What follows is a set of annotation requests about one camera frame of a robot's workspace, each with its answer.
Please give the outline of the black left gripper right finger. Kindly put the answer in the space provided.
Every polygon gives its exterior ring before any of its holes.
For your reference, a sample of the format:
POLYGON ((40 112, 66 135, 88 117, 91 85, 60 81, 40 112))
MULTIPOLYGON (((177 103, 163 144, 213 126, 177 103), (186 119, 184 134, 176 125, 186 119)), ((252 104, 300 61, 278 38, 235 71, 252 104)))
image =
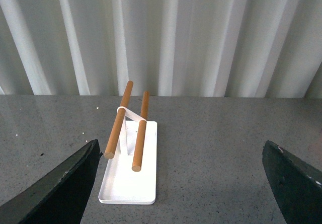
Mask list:
POLYGON ((269 140, 262 163, 286 223, 321 223, 321 171, 269 140))

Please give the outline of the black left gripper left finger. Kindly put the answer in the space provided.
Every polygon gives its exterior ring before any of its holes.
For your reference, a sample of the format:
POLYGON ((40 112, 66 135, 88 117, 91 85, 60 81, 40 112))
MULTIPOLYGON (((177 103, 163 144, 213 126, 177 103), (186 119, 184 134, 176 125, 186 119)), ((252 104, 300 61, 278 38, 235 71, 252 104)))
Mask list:
POLYGON ((94 139, 1 206, 1 223, 80 223, 102 153, 94 139))

